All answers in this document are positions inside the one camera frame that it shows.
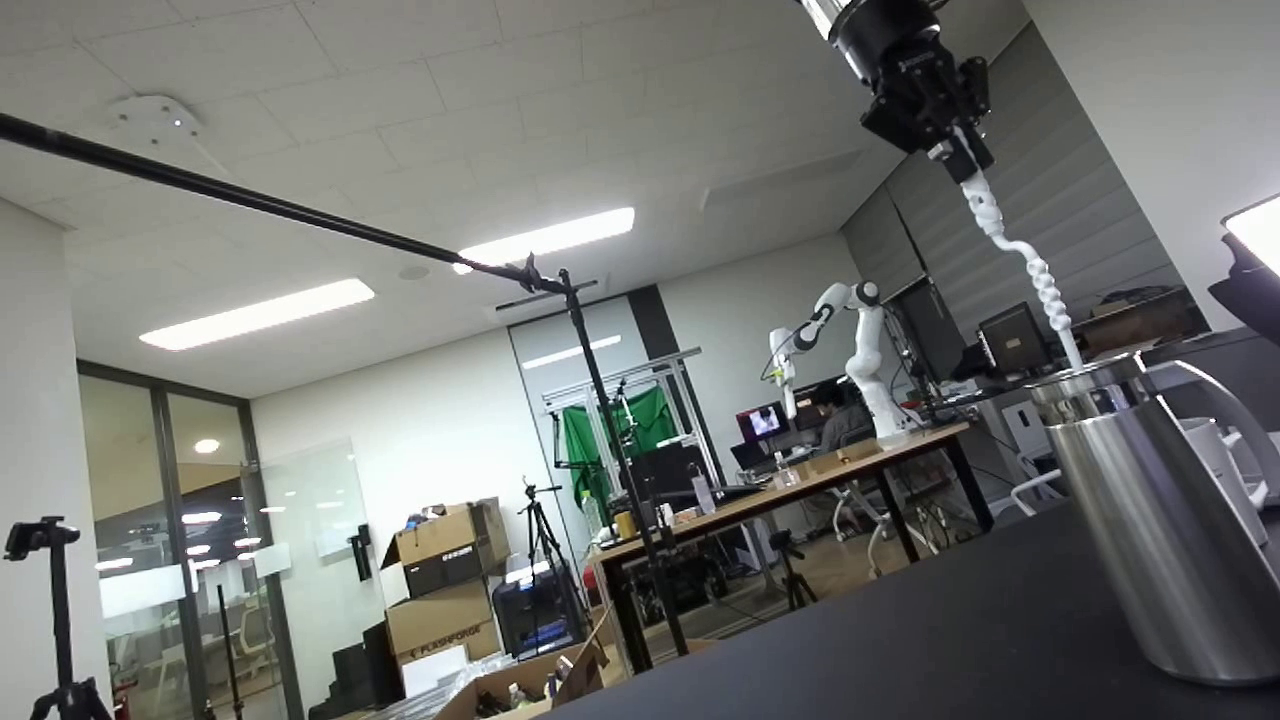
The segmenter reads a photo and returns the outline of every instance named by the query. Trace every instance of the computer monitor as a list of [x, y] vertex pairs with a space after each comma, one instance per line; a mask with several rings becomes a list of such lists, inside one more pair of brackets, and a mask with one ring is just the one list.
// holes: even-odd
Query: computer monitor
[[909, 328], [923, 378], [949, 381], [961, 369], [965, 338], [938, 283], [921, 281], [890, 302]]
[[1031, 317], [1031, 305], [1016, 305], [993, 322], [979, 326], [979, 344], [989, 353], [989, 365], [1004, 381], [1029, 381], [1040, 378], [1048, 357], [1046, 357], [1046, 338]]
[[789, 433], [789, 411], [786, 403], [761, 403], [761, 408], [735, 411], [735, 427], [746, 446], [761, 446], [764, 437]]

